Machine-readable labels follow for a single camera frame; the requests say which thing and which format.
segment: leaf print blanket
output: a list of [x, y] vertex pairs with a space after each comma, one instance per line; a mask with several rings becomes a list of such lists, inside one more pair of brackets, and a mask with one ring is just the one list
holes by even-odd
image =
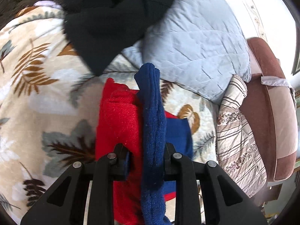
[[[94, 160], [107, 78], [138, 89], [137, 68], [121, 55], [92, 75], [64, 35], [63, 16], [29, 7], [0, 31], [0, 204], [17, 224], [70, 164]], [[165, 110], [189, 120], [194, 160], [217, 161], [216, 106], [175, 83], [160, 86]]]

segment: striped pillow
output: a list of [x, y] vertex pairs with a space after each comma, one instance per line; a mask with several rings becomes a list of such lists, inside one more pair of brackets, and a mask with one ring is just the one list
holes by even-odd
[[245, 83], [234, 75], [219, 110], [217, 157], [225, 172], [252, 197], [264, 186], [267, 175], [250, 125], [239, 110], [246, 96]]

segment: red knit fabric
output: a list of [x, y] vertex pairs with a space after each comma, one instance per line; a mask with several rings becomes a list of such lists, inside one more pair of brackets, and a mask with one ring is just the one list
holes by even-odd
[[[125, 182], [114, 182], [114, 218], [124, 225], [144, 224], [141, 210], [141, 179], [143, 169], [143, 108], [126, 85], [109, 78], [103, 88], [100, 102], [99, 124], [96, 133], [96, 160], [113, 151], [122, 143], [132, 153], [130, 172]], [[165, 112], [167, 118], [177, 118]], [[165, 200], [176, 192], [165, 195]]]

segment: pillow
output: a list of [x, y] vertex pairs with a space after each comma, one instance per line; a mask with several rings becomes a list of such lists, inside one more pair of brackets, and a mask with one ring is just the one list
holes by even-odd
[[246, 96], [245, 83], [234, 75], [219, 110], [217, 158], [224, 171], [252, 197], [264, 186], [267, 175], [252, 130], [239, 110]]
[[[261, 38], [248, 39], [263, 76], [285, 79], [268, 44]], [[248, 95], [240, 110], [249, 122], [262, 156], [269, 182], [290, 177], [296, 161], [298, 128], [293, 98], [288, 87], [265, 86], [260, 77], [246, 83]]]

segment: metal screw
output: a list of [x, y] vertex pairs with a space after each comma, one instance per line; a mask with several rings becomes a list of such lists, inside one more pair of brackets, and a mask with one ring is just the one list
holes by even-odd
[[207, 165], [210, 167], [216, 167], [217, 163], [215, 161], [208, 161]]
[[173, 157], [175, 159], [180, 159], [180, 158], [182, 158], [182, 155], [180, 153], [176, 152], [176, 153], [173, 154]]
[[109, 153], [108, 155], [107, 155], [107, 158], [108, 159], [115, 159], [117, 157], [117, 155], [115, 154], [115, 153]]
[[79, 168], [79, 167], [81, 167], [81, 162], [74, 162], [74, 163], [73, 163], [73, 167], [74, 167], [74, 168]]

